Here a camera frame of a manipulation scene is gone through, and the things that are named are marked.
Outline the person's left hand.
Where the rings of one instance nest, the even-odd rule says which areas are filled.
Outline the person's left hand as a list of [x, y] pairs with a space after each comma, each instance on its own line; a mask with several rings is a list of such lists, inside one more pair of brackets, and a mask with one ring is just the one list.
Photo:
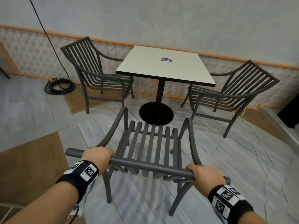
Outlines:
[[90, 161], [96, 165], [99, 175], [102, 175], [109, 168], [110, 158], [114, 156], [114, 151], [106, 147], [88, 147], [80, 161]]

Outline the person's right hand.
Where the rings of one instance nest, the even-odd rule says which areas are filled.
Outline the person's right hand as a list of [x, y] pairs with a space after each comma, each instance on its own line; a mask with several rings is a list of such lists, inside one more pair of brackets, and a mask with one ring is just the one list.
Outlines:
[[218, 185], [226, 184], [226, 181], [221, 171], [215, 167], [207, 165], [204, 165], [204, 170], [200, 179], [190, 179], [190, 182], [206, 198], [208, 198], [208, 195], [213, 188], [215, 188]]

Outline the person's right forearm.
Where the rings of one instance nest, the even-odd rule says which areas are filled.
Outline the person's right forearm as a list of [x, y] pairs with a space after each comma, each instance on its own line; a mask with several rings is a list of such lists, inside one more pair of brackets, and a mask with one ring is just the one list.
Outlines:
[[238, 206], [234, 208], [234, 216], [231, 219], [231, 224], [269, 224], [257, 213], [254, 212], [251, 206]]

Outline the person's left forearm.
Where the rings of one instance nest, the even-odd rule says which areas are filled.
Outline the person's left forearm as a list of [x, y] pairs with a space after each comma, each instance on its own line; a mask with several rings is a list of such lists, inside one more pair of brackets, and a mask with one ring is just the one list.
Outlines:
[[4, 224], [65, 224], [78, 198], [72, 184], [59, 182]]

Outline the black wristband with marker tags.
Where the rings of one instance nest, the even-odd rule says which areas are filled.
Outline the black wristband with marker tags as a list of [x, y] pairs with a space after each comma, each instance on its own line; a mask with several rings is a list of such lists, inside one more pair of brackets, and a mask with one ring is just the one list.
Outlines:
[[85, 199], [91, 191], [94, 181], [99, 176], [99, 169], [97, 166], [87, 160], [79, 161], [67, 169], [62, 177], [60, 177], [56, 184], [59, 182], [68, 182], [72, 184], [78, 191], [78, 205], [82, 199]]
[[223, 224], [231, 224], [233, 210], [238, 206], [251, 206], [247, 199], [234, 186], [218, 185], [208, 195], [213, 211]]

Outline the black box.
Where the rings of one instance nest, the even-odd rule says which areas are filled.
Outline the black box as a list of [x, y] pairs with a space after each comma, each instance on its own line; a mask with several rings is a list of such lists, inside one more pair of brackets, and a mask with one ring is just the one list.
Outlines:
[[295, 126], [299, 124], [299, 94], [297, 94], [277, 116], [287, 127], [295, 128]]

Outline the dark furniture leg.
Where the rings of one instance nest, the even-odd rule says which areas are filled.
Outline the dark furniture leg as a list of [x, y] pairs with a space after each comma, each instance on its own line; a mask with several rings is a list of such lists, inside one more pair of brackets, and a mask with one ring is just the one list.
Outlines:
[[9, 65], [6, 61], [0, 59], [0, 72], [7, 78], [11, 79], [11, 77], [8, 75], [7, 71], [9, 70]]

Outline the square beige pedestal table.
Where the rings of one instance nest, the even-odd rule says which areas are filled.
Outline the square beige pedestal table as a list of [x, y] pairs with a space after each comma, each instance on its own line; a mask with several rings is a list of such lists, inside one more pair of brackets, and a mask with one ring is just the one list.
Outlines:
[[[169, 58], [172, 62], [162, 62], [161, 58]], [[142, 120], [155, 126], [167, 125], [174, 117], [172, 109], [162, 103], [166, 81], [210, 87], [216, 85], [198, 53], [171, 49], [136, 45], [116, 73], [159, 81], [155, 102], [145, 103], [139, 110]]]

